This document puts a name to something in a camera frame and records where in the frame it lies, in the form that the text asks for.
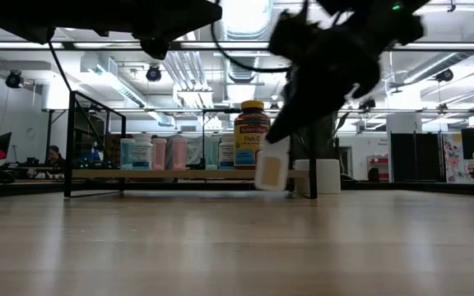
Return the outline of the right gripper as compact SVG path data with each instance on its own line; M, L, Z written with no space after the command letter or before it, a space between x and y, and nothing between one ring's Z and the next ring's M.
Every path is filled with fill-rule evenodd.
M338 111L345 95L369 93L380 80L379 58L368 53L342 25L326 30L301 14L282 12L268 51L290 60L289 100L271 125L266 141L277 143ZM325 90L332 97L315 96Z

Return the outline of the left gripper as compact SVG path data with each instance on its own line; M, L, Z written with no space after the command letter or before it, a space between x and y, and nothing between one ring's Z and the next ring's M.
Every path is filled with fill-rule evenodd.
M142 17L132 22L132 37L140 41L145 53L158 60L165 59L172 41L191 31L188 11L198 13L191 18L194 29L222 17L221 6L208 0L147 0L136 4Z

